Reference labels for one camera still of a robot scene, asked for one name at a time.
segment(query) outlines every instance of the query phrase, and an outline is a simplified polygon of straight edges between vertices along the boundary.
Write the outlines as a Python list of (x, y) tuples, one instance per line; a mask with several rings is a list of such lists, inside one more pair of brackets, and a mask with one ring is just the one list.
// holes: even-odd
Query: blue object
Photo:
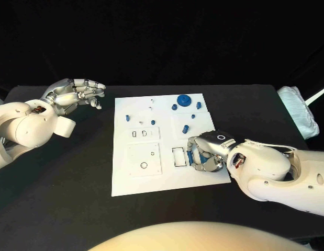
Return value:
[(204, 164), (208, 160), (208, 158), (206, 158), (201, 154), (200, 154), (200, 160), (201, 160), (201, 163)]
[(184, 134), (187, 134), (187, 132), (188, 132), (188, 128), (190, 128), (190, 126), (188, 126), (188, 125), (185, 125), (185, 126), (184, 126), (184, 128), (182, 128), (182, 133), (184, 133)]
[(193, 151), (187, 151), (187, 155), (188, 155), (188, 161), (190, 161), (190, 166), (191, 166), (191, 165), (193, 165), (193, 162), (194, 162)]
[(191, 104), (193, 100), (188, 95), (182, 94), (177, 98), (177, 103), (180, 106), (188, 106)]

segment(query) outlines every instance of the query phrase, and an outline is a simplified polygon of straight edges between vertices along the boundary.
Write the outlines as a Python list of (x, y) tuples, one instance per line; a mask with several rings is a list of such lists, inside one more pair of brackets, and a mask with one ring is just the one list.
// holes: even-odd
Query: robotic hand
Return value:
[(75, 122), (62, 116), (78, 105), (101, 109), (96, 96), (104, 96), (104, 89), (99, 82), (65, 78), (49, 86), (39, 100), (0, 105), (0, 168), (44, 145), (54, 133), (70, 137)]
[[(201, 164), (194, 163), (194, 145)], [(272, 147), (289, 151), (281, 153)], [(237, 142), (226, 132), (211, 131), (188, 139), (187, 155), (198, 171), (217, 172), (226, 166), (252, 199), (279, 202), (324, 216), (324, 152), (252, 140)]]

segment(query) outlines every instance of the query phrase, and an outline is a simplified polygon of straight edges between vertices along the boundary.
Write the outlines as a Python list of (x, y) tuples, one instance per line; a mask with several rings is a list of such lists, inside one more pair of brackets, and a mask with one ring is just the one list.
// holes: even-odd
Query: blue knob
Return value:
[(177, 103), (180, 106), (188, 106), (191, 104), (193, 100), (188, 95), (180, 95), (177, 98)]
[(185, 125), (185, 126), (184, 126), (184, 128), (182, 128), (182, 133), (184, 133), (184, 134), (187, 134), (187, 132), (188, 132), (188, 128), (190, 128), (190, 126), (188, 126), (188, 125)]

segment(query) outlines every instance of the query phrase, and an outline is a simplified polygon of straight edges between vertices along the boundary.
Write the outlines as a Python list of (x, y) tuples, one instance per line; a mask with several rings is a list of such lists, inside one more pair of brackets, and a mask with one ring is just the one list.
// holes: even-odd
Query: table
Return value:
[[(47, 87), (16, 87), (6, 102), (38, 99)], [(252, 200), (230, 184), (112, 197), (116, 97), (203, 93), (214, 126), (236, 138), (308, 149), (269, 85), (109, 86), (103, 109), (70, 115), (68, 139), (49, 142), (0, 170), (0, 249), (86, 250), (165, 222), (216, 221), (291, 239), (324, 236), (324, 217)]]

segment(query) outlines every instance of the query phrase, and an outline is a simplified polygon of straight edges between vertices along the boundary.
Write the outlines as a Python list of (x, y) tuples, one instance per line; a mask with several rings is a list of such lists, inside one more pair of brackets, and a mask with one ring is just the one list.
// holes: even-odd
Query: oval hole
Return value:
[(320, 185), (324, 184), (324, 178), (323, 178), (321, 174), (317, 175), (317, 182), (318, 182)]

